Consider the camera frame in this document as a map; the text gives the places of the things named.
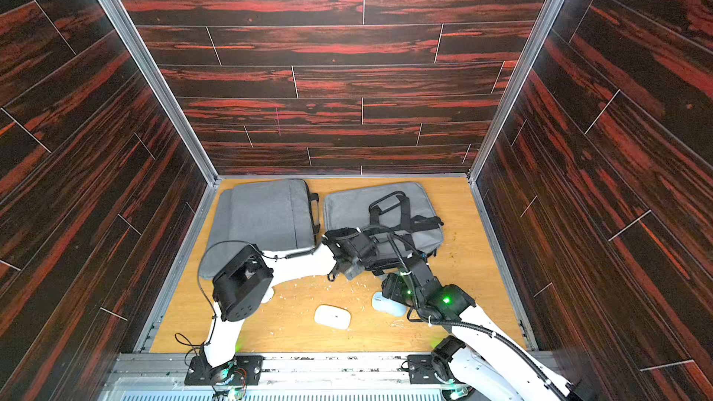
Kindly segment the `light blue mouse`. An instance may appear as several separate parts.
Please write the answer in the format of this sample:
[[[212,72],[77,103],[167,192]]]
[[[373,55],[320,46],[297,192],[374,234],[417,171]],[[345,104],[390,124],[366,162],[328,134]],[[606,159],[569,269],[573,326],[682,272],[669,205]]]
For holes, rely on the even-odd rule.
[[[393,317],[404,317],[408,312],[408,306],[386,298],[380,291],[372,296],[371,305],[377,312]]]

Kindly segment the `grey bag with straps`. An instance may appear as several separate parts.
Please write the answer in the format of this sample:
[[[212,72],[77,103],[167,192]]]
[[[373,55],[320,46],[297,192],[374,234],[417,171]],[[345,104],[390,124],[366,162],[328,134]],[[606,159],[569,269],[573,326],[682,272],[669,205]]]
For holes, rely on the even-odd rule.
[[[408,257],[423,260],[444,241],[444,222],[423,186],[402,182],[332,193],[323,204],[326,231],[376,226],[377,267],[399,269]]]

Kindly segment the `grey laptop sleeve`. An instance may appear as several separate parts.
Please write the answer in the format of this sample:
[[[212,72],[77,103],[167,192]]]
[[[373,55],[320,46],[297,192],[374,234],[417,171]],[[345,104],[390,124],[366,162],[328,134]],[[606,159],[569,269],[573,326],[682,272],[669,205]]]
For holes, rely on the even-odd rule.
[[[310,251],[319,224],[312,204],[319,196],[302,179],[239,185],[225,191],[230,239],[254,243],[263,252]]]

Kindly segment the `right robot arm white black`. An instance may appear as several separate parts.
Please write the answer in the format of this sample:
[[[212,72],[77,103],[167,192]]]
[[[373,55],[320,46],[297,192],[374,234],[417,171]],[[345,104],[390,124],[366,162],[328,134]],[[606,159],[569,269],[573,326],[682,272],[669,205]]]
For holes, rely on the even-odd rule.
[[[592,400],[589,389],[570,382],[523,349],[457,285],[443,285],[416,257],[386,275],[382,295],[416,314],[416,323],[449,333],[431,352],[438,380],[465,384],[491,400]]]

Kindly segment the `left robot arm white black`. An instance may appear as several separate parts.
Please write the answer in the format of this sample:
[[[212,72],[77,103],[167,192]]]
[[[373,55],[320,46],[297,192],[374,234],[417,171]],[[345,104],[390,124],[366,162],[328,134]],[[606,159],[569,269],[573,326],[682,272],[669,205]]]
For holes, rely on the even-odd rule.
[[[318,246],[303,251],[263,251],[252,242],[224,239],[208,246],[199,265],[198,282],[213,285],[211,330],[200,348],[199,363],[209,378],[219,378],[234,360],[245,320],[267,302],[272,289],[285,282],[315,276],[347,275],[375,256],[375,245],[358,228],[326,232]]]

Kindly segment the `middle white mouse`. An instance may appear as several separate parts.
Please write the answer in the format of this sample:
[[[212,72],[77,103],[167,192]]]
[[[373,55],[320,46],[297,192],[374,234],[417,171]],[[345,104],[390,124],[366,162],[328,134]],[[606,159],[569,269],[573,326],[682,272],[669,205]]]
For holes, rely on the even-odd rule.
[[[347,310],[326,304],[318,306],[314,314],[315,323],[334,330],[347,330],[351,319],[351,314]]]

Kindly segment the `white mouse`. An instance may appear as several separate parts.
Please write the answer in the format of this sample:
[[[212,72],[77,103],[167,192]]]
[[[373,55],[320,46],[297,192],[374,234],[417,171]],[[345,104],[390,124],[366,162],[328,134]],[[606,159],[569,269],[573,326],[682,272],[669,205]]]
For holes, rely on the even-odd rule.
[[[272,287],[268,288],[264,294],[261,303],[266,304],[274,297],[275,291]]]
[[[351,319],[351,314],[347,310],[326,304],[318,306],[314,314],[315,323],[334,330],[347,330]]]

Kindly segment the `left grey laptop bag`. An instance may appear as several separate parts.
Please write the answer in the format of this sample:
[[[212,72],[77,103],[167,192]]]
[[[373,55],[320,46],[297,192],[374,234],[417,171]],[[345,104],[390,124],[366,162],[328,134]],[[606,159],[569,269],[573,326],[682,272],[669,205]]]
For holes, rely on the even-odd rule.
[[[202,258],[202,263],[199,265],[199,276],[201,278],[204,278],[205,280],[211,280],[211,278],[213,278],[218,273],[218,271],[220,271],[243,247],[248,246],[250,244],[254,244],[248,243],[247,241],[240,241],[239,239],[230,239],[227,228],[228,219],[226,217],[227,203],[226,199],[222,196],[222,194],[220,195],[218,200],[214,223],[210,231],[206,251],[204,253],[204,257]],[[317,223],[319,224],[319,200],[312,204],[312,210],[313,215]],[[284,257],[289,254],[302,254],[302,252],[263,253],[269,258],[273,258]]]

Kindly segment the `left white mouse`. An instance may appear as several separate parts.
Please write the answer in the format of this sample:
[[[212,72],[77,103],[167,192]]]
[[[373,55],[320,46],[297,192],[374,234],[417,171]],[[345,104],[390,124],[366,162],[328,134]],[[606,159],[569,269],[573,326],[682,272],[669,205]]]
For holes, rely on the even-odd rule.
[[[261,303],[266,304],[274,297],[275,291],[272,287],[268,288],[264,294]]]

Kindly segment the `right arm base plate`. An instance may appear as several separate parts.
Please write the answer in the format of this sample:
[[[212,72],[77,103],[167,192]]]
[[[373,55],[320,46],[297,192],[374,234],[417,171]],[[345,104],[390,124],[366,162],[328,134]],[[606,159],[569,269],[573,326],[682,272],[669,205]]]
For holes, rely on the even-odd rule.
[[[453,381],[447,361],[433,355],[408,355],[402,366],[408,373],[410,383],[418,384],[450,384]]]

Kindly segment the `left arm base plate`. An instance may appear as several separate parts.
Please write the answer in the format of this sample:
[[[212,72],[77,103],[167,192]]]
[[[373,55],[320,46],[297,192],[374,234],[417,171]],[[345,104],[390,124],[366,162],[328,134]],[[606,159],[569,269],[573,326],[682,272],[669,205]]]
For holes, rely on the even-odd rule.
[[[205,356],[194,356],[189,363],[184,384],[215,388],[258,385],[263,363],[263,356],[235,355],[227,363],[212,368]]]

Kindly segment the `front aluminium rail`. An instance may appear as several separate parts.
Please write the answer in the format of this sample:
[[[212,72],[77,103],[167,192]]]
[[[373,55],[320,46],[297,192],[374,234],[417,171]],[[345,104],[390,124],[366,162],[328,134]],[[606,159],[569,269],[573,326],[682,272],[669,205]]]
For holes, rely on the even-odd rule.
[[[465,384],[410,383],[408,353],[265,354],[258,385],[186,386],[178,354],[122,355],[102,400],[491,400]]]

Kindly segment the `right aluminium corner post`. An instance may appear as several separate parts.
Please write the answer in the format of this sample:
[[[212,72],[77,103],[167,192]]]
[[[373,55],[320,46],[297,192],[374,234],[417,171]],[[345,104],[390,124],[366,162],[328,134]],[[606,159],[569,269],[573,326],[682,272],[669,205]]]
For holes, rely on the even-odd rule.
[[[544,42],[549,35],[553,24],[555,23],[562,6],[566,0],[545,0],[535,21],[532,32],[525,43],[524,50],[520,55],[514,71],[512,72],[511,79],[505,91],[502,95],[501,102],[495,113],[492,124],[486,133],[486,137],[481,145],[481,148],[477,154],[473,167],[469,171],[468,181],[472,189],[476,187],[476,180],[481,175],[481,172],[486,165],[486,160],[488,155],[495,147],[497,138],[507,119],[514,108],[514,104],[527,81],[527,76],[529,75],[531,69],[537,60],[540,50],[544,46]]]

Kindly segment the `aluminium corner post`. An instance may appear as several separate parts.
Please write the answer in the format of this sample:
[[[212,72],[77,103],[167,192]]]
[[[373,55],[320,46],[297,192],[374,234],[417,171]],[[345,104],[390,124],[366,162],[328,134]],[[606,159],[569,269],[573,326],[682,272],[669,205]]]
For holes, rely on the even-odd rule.
[[[98,0],[98,3],[137,64],[137,68],[176,129],[176,133],[181,137],[205,181],[209,186],[215,186],[218,181],[218,172],[150,54],[150,50],[142,40],[139,30],[131,20],[122,0]]]
[[[545,0],[535,21],[532,32],[525,43],[524,50],[520,55],[514,71],[512,72],[511,79],[505,91],[502,95],[501,102],[495,113],[492,124],[486,133],[486,137],[481,145],[481,148],[477,154],[473,167],[469,171],[468,181],[472,189],[476,187],[476,180],[481,175],[481,172],[486,165],[486,160],[488,155],[495,147],[497,138],[507,119],[514,108],[514,104],[527,81],[527,76],[529,75],[531,69],[537,60],[540,50],[544,46],[544,42],[549,35],[553,24],[555,23],[562,6],[566,0]]]

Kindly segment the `left aluminium corner post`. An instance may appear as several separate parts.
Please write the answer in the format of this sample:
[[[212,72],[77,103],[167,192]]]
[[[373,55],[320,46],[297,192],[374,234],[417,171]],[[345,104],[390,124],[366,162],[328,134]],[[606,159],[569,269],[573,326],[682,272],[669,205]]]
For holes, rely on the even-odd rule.
[[[150,54],[150,50],[142,40],[139,30],[131,20],[122,0],[98,0],[98,3],[137,64],[137,68],[176,129],[176,133],[181,137],[205,181],[209,186],[215,186],[218,181],[218,172]]]

